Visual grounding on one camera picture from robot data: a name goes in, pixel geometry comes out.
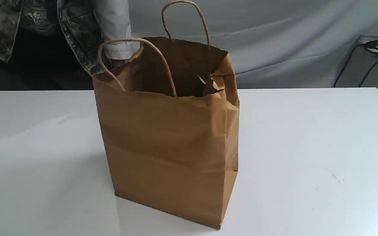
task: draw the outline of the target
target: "paper bag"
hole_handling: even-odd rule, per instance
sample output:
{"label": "paper bag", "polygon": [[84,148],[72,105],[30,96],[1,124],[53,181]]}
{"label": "paper bag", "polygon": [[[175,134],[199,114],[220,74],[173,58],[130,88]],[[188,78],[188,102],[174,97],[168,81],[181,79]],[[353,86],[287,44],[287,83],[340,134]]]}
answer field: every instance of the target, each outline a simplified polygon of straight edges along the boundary
{"label": "paper bag", "polygon": [[209,40],[106,43],[123,41],[144,49],[111,71],[100,61],[106,71],[93,75],[115,194],[220,229],[238,170],[239,99],[228,53]]}

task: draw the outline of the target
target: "white table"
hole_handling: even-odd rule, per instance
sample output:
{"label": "white table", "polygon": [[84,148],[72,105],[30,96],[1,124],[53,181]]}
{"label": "white table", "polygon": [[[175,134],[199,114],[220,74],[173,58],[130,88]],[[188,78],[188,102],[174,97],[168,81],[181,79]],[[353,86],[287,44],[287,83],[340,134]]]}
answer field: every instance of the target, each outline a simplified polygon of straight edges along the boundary
{"label": "white table", "polygon": [[378,236],[378,91],[240,90],[221,231],[114,196],[91,91],[0,92],[0,236]]}

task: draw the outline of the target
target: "gray fabric backdrop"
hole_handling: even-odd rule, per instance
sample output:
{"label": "gray fabric backdrop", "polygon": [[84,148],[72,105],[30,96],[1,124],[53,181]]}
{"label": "gray fabric backdrop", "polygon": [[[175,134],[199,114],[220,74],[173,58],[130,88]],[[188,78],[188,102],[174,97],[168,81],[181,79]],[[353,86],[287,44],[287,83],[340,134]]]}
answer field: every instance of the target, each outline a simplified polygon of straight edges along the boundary
{"label": "gray fabric backdrop", "polygon": [[[163,36],[168,0],[130,0],[134,36]],[[378,23],[378,0],[198,0],[240,88],[331,87],[352,44]],[[166,12],[172,36],[206,42],[190,5]]]}

